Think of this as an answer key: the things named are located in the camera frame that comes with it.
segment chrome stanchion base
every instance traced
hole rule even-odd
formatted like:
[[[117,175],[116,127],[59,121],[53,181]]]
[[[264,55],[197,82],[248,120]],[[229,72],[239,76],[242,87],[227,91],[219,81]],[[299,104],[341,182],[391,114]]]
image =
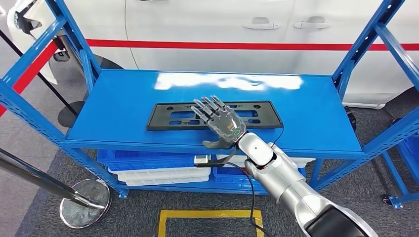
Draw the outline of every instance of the chrome stanchion base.
[[[84,207],[64,198],[60,205],[60,217],[68,227],[74,229],[88,227],[108,211],[111,205],[111,196],[108,186],[102,180],[86,179],[76,183],[72,188],[99,202],[105,208]]]

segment white plastic crate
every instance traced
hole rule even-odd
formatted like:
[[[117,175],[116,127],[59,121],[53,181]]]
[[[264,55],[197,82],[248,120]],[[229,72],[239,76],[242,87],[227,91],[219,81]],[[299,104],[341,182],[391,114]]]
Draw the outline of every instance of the white plastic crate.
[[[162,169],[138,169],[109,172],[117,174],[118,180],[128,186],[176,184],[207,181],[211,168],[182,167]]]
[[[125,181],[127,186],[143,186],[143,185],[157,185],[157,184],[179,184],[192,182],[205,182],[210,179],[209,175],[203,177],[188,177],[188,178],[170,178],[170,179],[151,179],[151,180],[132,180]]]
[[[227,155],[217,155],[217,159],[222,159],[224,157],[227,157]],[[240,167],[245,167],[246,159],[247,159],[247,156],[236,155],[236,156],[231,157],[231,159],[228,162],[236,164]],[[307,163],[315,160],[314,158],[294,158],[294,157],[291,157],[291,159],[294,161],[294,163],[297,165],[298,168],[304,168],[307,165]],[[233,167],[233,166],[227,164],[224,167]]]

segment car door handle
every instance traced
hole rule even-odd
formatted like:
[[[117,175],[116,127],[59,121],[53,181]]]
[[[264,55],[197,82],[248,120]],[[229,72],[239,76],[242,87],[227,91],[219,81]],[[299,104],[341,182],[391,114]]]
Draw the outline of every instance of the car door handle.
[[[251,30],[274,30],[279,28],[279,24],[270,22],[269,18],[264,16],[254,17],[250,24],[244,24],[242,26]]]
[[[298,21],[293,24],[297,29],[325,29],[332,26],[332,24],[323,16],[311,16],[306,21]]]

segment red stripe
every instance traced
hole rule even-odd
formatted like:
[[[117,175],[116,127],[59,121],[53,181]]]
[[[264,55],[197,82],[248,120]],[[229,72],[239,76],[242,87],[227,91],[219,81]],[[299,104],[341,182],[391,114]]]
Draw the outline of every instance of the red stripe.
[[[245,49],[245,50],[304,50],[348,51],[350,43],[215,43],[88,39],[92,47],[122,48],[184,48],[184,49]],[[402,44],[405,50],[419,50],[419,43]],[[370,51],[387,51],[383,43],[371,45]]]
[[[16,81],[12,88],[18,93],[22,91],[31,83],[37,73],[42,69],[45,63],[51,58],[51,56],[58,49],[57,45],[52,41],[39,56],[33,61],[33,63],[26,69],[22,76]],[[0,117],[6,112],[6,108],[0,105]]]

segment white car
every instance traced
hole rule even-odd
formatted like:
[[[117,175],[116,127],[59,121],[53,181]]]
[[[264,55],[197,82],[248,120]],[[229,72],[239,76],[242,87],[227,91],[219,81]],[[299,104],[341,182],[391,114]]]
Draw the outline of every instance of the white car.
[[[66,1],[93,53],[107,59],[104,61],[111,66],[327,75],[335,71],[380,3],[381,0]],[[419,61],[418,7],[419,2],[406,1],[389,23],[390,30],[415,61]],[[7,24],[13,42],[26,51],[53,20],[44,0],[18,0],[8,13]],[[50,82],[59,82],[49,65],[41,72]],[[352,72],[344,102],[378,109],[410,87],[411,82],[377,39]]]

